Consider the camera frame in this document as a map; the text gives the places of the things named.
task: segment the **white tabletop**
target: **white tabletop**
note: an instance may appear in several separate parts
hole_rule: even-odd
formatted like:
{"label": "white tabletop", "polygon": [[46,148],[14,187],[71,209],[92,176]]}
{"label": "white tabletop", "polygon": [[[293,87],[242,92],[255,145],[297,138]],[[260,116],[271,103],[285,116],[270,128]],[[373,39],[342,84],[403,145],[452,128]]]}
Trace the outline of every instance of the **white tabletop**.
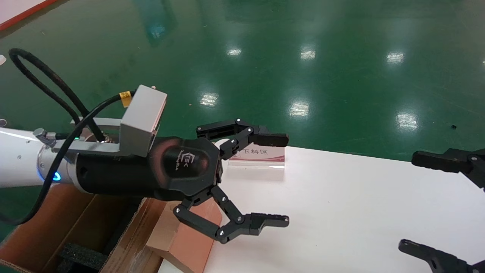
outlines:
{"label": "white tabletop", "polygon": [[225,168],[221,188],[243,214],[288,215],[290,225],[214,243],[205,273],[430,273],[398,250],[401,239],[485,259],[485,193],[462,174],[294,147],[286,157],[284,177]]}

